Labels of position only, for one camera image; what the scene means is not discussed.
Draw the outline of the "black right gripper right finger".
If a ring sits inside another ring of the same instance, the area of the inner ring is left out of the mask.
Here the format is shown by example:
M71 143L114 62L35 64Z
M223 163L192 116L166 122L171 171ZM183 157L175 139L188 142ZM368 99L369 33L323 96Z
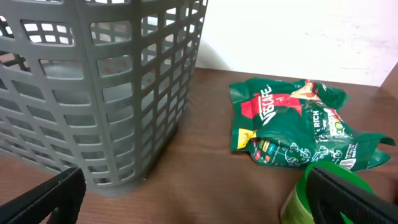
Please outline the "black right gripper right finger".
M338 177L319 166L313 167L305 187L315 223L397 224L397 206Z

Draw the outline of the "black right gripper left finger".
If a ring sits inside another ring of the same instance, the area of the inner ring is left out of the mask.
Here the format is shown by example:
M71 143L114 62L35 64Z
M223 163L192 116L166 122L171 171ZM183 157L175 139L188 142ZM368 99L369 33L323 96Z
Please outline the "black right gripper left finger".
M1 205L1 224L75 224L86 192L83 171L69 168Z

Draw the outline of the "green lidded spice jar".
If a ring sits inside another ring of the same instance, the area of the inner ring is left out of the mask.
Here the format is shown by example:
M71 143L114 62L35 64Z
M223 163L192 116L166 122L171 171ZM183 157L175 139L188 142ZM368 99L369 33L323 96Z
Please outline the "green lidded spice jar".
M357 174L350 170L327 161L313 162L307 166L301 178L295 184L289 196L285 200L284 204L280 209L280 222L283 224L288 223L306 223L314 224L313 217L308 204L307 196L305 193L305 187L307 183L307 177L309 172L315 166L330 171L332 174L341 177L348 182L370 192L374 193L373 189Z

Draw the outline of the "grey plastic lattice basket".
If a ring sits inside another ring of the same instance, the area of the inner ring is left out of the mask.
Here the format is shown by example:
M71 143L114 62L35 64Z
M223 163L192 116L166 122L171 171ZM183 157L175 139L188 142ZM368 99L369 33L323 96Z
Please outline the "grey plastic lattice basket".
M1 153L118 197L188 106L208 7L196 1L1 2Z

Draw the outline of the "green Nescafe coffee bag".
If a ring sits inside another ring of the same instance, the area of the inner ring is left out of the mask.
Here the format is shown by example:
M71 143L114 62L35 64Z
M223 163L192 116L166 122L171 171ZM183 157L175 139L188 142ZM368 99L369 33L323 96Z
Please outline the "green Nescafe coffee bag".
M262 166L305 169L331 162L352 172L385 164L380 144L395 140L348 126L339 110L347 93L314 80L252 78L229 86L234 110L232 152L247 152Z

